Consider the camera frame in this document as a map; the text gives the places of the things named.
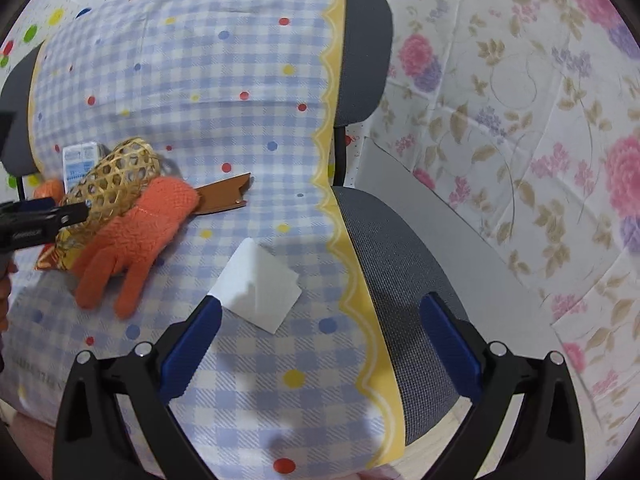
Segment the left hand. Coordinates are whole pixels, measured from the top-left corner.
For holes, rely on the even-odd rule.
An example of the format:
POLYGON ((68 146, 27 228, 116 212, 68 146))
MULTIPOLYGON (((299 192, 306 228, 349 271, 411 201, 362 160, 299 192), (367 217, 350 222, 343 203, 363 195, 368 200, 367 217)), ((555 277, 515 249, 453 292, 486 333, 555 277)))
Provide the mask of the left hand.
POLYGON ((0 280, 0 332, 4 333, 9 327, 8 312, 9 298, 12 290, 11 276, 17 272, 17 266, 10 260, 6 270, 1 273, 0 280))

